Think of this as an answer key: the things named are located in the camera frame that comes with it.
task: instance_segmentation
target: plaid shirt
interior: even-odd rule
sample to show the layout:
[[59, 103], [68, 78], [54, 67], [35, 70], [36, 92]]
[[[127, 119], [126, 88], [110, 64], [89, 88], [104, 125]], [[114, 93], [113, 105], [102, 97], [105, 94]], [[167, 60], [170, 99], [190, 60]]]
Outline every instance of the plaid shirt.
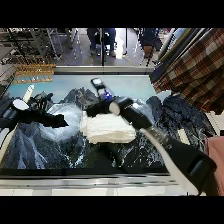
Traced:
[[203, 112], [224, 110], [224, 29], [205, 33], [154, 83], [157, 93], [179, 92]]

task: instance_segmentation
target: gray floor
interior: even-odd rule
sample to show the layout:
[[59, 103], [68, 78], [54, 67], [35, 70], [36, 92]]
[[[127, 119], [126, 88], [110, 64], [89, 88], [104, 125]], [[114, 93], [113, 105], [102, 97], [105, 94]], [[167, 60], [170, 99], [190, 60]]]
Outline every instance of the gray floor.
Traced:
[[[66, 36], [60, 36], [60, 41], [63, 48], [61, 52], [57, 37], [54, 38], [57, 53], [62, 53], [62, 60], [56, 61], [58, 66], [101, 66], [100, 56], [90, 55], [90, 41], [86, 32], [87, 28], [78, 28], [77, 35], [73, 42], [73, 49], [67, 47]], [[147, 60], [143, 57], [143, 51], [137, 40], [135, 31], [128, 28], [127, 32], [127, 55], [126, 52], [126, 30], [125, 28], [116, 28], [116, 58], [106, 56], [105, 66], [145, 66]], [[152, 60], [157, 59], [158, 52], [155, 52]]]

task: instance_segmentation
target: white cloth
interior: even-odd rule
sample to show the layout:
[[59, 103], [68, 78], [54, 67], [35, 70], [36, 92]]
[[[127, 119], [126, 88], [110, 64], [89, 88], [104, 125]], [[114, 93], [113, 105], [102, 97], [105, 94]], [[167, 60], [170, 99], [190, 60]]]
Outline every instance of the white cloth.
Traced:
[[114, 114], [98, 114], [87, 117], [83, 112], [80, 131], [91, 143], [128, 143], [135, 139], [135, 129], [125, 120]]

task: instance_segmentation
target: equipment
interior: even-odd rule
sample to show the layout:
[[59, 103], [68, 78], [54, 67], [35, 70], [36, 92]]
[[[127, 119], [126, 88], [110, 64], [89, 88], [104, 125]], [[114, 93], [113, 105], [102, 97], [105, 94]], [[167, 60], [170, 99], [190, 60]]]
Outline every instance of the equipment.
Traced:
[[100, 113], [121, 115], [155, 145], [176, 182], [187, 192], [200, 195], [207, 178], [216, 170], [215, 162], [194, 147], [172, 139], [153, 127], [132, 99], [113, 96], [101, 79], [93, 79], [91, 83], [97, 90], [99, 102], [86, 109], [87, 115], [90, 117]]
[[20, 98], [11, 101], [6, 110], [0, 116], [0, 149], [7, 135], [16, 127], [18, 122], [30, 124], [39, 122], [45, 127], [59, 128], [68, 126], [64, 120], [64, 115], [56, 116], [45, 112], [47, 101], [53, 94], [48, 94], [41, 100], [39, 110], [32, 109]]

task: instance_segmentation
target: blue sky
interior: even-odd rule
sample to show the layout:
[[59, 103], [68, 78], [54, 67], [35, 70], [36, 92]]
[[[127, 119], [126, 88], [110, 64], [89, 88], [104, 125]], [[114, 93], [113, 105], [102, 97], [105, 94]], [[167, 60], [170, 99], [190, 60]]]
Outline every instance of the blue sky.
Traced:
[[[100, 77], [103, 82], [119, 96], [129, 96], [146, 101], [149, 97], [155, 96], [153, 85], [147, 76], [117, 76], [117, 75], [55, 75], [53, 82], [34, 83], [35, 88], [32, 96], [44, 91], [47, 94], [53, 93], [54, 103], [64, 99], [70, 90], [84, 87], [96, 93], [90, 80]], [[30, 84], [11, 85], [8, 92], [12, 97], [23, 97]], [[163, 99], [170, 94], [170, 91], [162, 92], [157, 96]]]

